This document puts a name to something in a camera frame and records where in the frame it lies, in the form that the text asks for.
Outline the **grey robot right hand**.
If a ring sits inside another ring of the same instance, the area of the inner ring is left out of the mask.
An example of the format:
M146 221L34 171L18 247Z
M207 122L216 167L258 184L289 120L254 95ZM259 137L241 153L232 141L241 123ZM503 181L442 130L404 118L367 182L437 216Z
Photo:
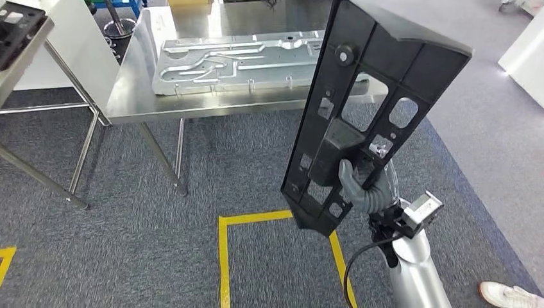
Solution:
M360 206L362 211L371 214L387 209L396 203L397 197L390 185L390 176L383 169L369 189L363 189L353 177L352 163L342 159L339 163L338 177L350 202Z

